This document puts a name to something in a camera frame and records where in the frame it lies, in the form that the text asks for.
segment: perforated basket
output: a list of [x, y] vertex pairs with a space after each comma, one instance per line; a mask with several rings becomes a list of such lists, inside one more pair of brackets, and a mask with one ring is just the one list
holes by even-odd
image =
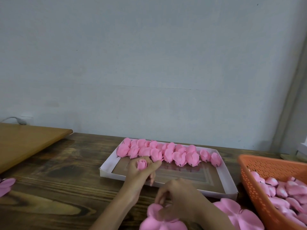
[[251, 155], [240, 155], [238, 162], [241, 165], [241, 181], [267, 230], [307, 229], [284, 217], [248, 170], [256, 171], [264, 179], [273, 177], [286, 182], [289, 177], [295, 177], [307, 184], [307, 164]]

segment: person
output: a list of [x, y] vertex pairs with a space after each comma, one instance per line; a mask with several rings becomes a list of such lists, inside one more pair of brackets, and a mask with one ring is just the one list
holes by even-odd
[[[140, 159], [147, 161], [147, 168], [144, 170], [137, 169], [137, 161]], [[131, 160], [122, 188], [89, 230], [117, 230], [128, 211], [138, 201], [146, 180], [149, 179], [150, 185], [153, 185], [155, 171], [160, 166], [161, 161], [152, 162], [148, 156]], [[158, 220], [181, 218], [198, 223], [206, 230], [235, 230], [228, 216], [188, 181], [182, 178], [168, 181], [158, 190], [155, 203], [164, 205], [168, 196], [171, 197], [172, 205], [159, 211]]]

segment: cable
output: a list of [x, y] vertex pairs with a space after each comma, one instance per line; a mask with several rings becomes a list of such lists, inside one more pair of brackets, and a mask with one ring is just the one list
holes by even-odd
[[16, 119], [17, 123], [19, 123], [21, 125], [27, 125], [27, 121], [25, 121], [25, 120], [23, 120], [21, 118], [14, 117], [14, 116], [11, 116], [11, 117], [8, 117], [8, 118], [2, 120], [1, 123], [4, 122], [5, 120], [8, 120], [8, 119]]

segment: dark wood tabletop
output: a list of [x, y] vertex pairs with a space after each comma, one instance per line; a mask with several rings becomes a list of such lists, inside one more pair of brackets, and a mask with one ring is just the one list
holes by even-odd
[[[1, 178], [14, 177], [17, 182], [9, 194], [0, 198], [0, 229], [88, 229], [123, 184], [99, 176], [99, 167], [122, 140], [122, 137], [74, 133], [1, 174]], [[243, 149], [210, 148], [217, 149], [225, 161], [239, 190], [237, 201], [255, 211], [240, 183], [237, 157], [240, 154], [279, 156]], [[139, 201], [119, 229], [139, 229], [157, 191], [158, 188], [145, 185]], [[194, 223], [185, 223], [190, 230], [201, 229]]]

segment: person's left hand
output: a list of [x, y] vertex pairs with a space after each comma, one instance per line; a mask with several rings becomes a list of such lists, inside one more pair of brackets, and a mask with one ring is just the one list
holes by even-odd
[[[147, 162], [147, 168], [144, 170], [137, 169], [137, 161], [141, 159], [145, 159]], [[152, 162], [148, 156], [131, 160], [128, 165], [128, 172], [124, 185], [120, 189], [119, 194], [129, 197], [129, 199], [131, 199], [131, 205], [136, 204], [146, 180], [150, 179], [150, 186], [153, 185], [156, 176], [155, 171], [161, 166], [161, 163], [161, 161]]]

